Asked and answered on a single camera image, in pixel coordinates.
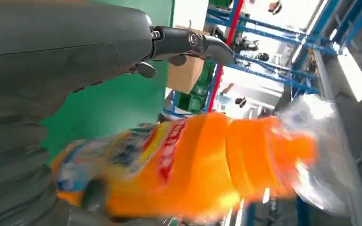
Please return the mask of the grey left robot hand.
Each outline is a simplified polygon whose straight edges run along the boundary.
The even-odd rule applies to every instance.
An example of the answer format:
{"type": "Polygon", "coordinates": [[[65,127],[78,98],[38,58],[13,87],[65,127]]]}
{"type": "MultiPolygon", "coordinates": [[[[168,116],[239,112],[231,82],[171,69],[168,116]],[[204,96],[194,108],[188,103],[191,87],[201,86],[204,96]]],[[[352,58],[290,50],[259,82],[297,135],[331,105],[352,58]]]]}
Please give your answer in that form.
{"type": "Polygon", "coordinates": [[[0,0],[0,118],[41,119],[66,97],[150,60],[187,56],[227,65],[233,51],[191,30],[153,26],[143,11],[88,0],[0,0]]]}

